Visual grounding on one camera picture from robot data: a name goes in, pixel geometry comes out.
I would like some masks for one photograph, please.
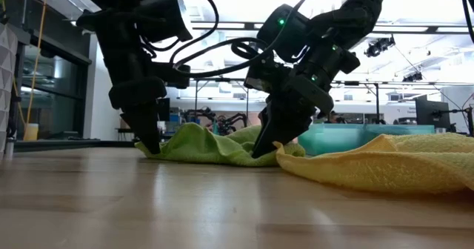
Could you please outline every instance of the wooden surface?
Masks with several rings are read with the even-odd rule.
[[[1,162],[0,248],[474,248],[474,196],[361,193],[135,149],[20,153]]]

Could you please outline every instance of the ceiling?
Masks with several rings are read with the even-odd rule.
[[[214,15],[206,0],[184,0],[192,21],[213,21]],[[299,0],[214,0],[218,7],[221,21],[258,22],[265,19],[279,5],[294,5]],[[300,12],[307,17],[337,9],[345,0],[307,0]],[[48,0],[51,6],[69,19],[77,19],[82,10],[98,10],[89,0]],[[384,8],[378,25],[404,26],[465,26],[461,0],[384,0]],[[206,30],[194,30],[193,36],[202,35]],[[202,50],[217,42],[234,37],[256,36],[256,31],[220,30],[207,40],[183,50],[177,59],[181,59],[198,50]],[[340,80],[370,81],[401,81],[403,76],[417,69],[422,70],[429,80],[439,81],[438,74],[447,62],[463,65],[472,58],[474,46],[468,35],[427,35],[427,34],[395,34],[396,48],[376,58],[367,58],[364,51],[369,43],[387,34],[371,34],[355,48],[353,52],[361,60],[361,66],[350,75],[340,74]],[[163,41],[157,46],[163,47],[172,41]],[[160,53],[157,61],[168,61],[171,52]],[[242,62],[232,54],[229,48],[215,50],[193,60],[190,65],[194,72],[215,70],[231,64]],[[233,78],[244,78],[246,70],[231,73]],[[464,82],[474,82],[474,76],[457,78]]]

